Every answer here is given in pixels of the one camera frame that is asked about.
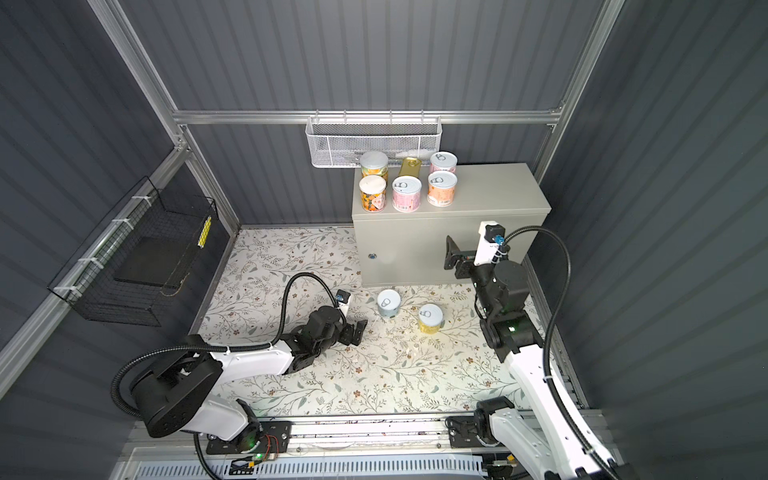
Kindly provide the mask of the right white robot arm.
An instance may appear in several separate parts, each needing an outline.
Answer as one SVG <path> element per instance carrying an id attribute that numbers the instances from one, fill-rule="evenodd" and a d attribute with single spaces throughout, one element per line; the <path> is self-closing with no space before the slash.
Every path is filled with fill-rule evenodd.
<path id="1" fill-rule="evenodd" d="M 617 479 L 621 465 L 589 428 L 554 370 L 556 321 L 549 320 L 540 332 L 524 309 L 530 293 L 526 271 L 510 260 L 509 252 L 513 240 L 532 232 L 553 240 L 570 276 L 572 263 L 565 242 L 541 226 L 507 233 L 501 225 L 489 225 L 482 228 L 475 251 L 460 249 L 452 238 L 446 240 L 445 269 L 470 280 L 486 344 L 518 383 L 539 424 L 531 427 L 512 400 L 498 396 L 478 402 L 471 417 L 447 418 L 451 445 L 502 446 L 533 479 Z"/>

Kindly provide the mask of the salmon label can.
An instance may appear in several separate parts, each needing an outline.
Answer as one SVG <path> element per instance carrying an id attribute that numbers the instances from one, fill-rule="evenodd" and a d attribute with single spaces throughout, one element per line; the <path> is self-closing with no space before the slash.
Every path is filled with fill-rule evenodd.
<path id="1" fill-rule="evenodd" d="M 435 171 L 428 176 L 427 200 L 435 207 L 450 206 L 455 197 L 457 176 L 449 171 Z"/>

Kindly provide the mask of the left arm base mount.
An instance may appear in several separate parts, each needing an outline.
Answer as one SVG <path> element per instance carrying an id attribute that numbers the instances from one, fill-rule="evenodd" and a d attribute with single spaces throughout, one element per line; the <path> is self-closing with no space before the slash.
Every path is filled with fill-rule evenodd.
<path id="1" fill-rule="evenodd" d="M 205 447 L 208 455 L 257 455 L 282 454 L 288 449 L 294 424 L 290 421 L 265 421 L 259 428 L 249 425 L 233 440 L 224 441 L 210 437 Z"/>

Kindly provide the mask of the pink ring-pull can front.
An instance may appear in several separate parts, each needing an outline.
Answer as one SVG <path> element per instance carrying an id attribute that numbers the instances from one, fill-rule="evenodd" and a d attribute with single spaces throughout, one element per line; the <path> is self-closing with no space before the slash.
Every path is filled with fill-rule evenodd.
<path id="1" fill-rule="evenodd" d="M 414 176 L 397 177 L 392 184 L 393 207 L 402 213 L 411 213 L 419 209 L 421 203 L 421 181 Z"/>

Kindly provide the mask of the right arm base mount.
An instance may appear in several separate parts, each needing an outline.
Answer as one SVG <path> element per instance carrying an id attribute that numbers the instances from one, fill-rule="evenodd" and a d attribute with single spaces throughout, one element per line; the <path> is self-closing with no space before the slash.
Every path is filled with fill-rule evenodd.
<path id="1" fill-rule="evenodd" d="M 499 442 L 482 421 L 470 416 L 449 416 L 445 419 L 452 448 L 492 448 Z"/>

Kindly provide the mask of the teal label can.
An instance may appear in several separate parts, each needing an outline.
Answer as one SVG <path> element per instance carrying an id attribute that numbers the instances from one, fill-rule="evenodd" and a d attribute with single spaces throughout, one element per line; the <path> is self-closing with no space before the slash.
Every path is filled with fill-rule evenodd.
<path id="1" fill-rule="evenodd" d="M 400 310 L 402 298 L 396 290 L 385 289 L 378 294 L 376 302 L 382 318 L 393 318 Z"/>

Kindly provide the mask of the gold rectangular tin can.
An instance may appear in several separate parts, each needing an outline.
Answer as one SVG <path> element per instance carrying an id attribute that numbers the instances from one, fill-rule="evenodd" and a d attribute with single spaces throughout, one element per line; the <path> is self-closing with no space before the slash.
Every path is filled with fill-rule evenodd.
<path id="1" fill-rule="evenodd" d="M 422 166 L 422 161 L 419 158 L 406 157 L 405 159 L 402 160 L 398 176 L 399 177 L 410 176 L 410 177 L 418 178 L 420 175 L 421 166 Z"/>

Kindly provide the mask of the yellow label ring-pull can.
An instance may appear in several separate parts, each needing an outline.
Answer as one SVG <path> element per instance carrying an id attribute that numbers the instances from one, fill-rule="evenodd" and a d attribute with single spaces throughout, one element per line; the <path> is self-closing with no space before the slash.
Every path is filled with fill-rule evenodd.
<path id="1" fill-rule="evenodd" d="M 440 331 L 444 323 L 442 309 L 432 303 L 424 304 L 419 309 L 418 326 L 424 334 L 435 334 Z"/>

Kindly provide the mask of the orange label plastic-lid can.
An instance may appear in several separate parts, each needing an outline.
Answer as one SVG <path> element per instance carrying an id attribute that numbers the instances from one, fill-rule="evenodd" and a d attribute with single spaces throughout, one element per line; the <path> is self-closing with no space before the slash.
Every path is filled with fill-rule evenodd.
<path id="1" fill-rule="evenodd" d="M 359 182 L 362 208 L 379 212 L 386 206 L 386 180 L 378 175 L 364 176 Z"/>

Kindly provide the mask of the green yellow plastic-lid can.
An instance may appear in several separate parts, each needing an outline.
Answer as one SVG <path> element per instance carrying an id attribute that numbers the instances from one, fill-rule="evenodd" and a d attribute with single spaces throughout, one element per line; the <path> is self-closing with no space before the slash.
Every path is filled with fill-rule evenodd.
<path id="1" fill-rule="evenodd" d="M 361 174 L 363 177 L 378 176 L 388 180 L 389 159 L 381 151 L 367 151 L 360 157 Z"/>

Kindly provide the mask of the pink label can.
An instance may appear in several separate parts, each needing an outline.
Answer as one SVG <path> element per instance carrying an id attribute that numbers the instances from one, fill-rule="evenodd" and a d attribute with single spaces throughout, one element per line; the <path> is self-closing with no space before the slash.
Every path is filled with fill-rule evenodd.
<path id="1" fill-rule="evenodd" d="M 455 173 L 458 158 L 455 154 L 447 151 L 435 152 L 430 156 L 430 172 L 450 172 Z"/>

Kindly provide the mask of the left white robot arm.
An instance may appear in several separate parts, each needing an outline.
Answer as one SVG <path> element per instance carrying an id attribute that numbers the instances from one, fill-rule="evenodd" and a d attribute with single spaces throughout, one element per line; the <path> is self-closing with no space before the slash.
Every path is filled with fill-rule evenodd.
<path id="1" fill-rule="evenodd" d="M 322 306 L 264 349 L 216 346 L 190 336 L 180 349 L 156 354 L 129 393 L 153 438 L 185 431 L 232 441 L 256 430 L 257 417 L 247 402 L 224 400 L 216 388 L 249 377 L 297 373 L 338 343 L 358 346 L 367 324 L 347 320 L 343 308 Z"/>

